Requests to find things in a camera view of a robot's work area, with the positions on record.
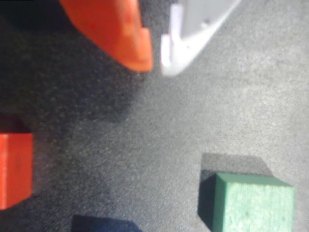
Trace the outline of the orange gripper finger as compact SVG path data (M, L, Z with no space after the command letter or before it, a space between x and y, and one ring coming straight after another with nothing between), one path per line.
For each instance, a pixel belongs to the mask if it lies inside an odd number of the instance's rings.
M136 72L153 67L151 34L137 0L62 0L72 24L101 50Z

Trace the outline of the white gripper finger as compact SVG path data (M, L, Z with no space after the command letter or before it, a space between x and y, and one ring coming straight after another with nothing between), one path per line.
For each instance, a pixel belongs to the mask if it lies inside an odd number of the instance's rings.
M169 31L161 35L161 73L176 76L184 71L239 3L239 0L179 0L172 4Z

